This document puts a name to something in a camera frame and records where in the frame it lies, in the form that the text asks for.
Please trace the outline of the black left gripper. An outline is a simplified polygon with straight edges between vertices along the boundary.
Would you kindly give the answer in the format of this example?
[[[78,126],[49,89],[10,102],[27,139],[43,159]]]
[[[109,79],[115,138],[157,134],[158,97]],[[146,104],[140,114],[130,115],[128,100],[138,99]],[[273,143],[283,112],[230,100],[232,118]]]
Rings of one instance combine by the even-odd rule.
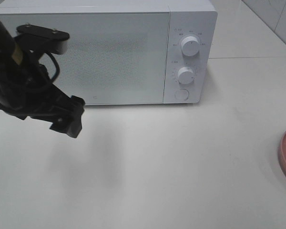
[[[50,130],[77,138],[85,101],[54,85],[60,74],[54,53],[26,50],[15,37],[0,21],[0,110],[22,120],[51,121]]]

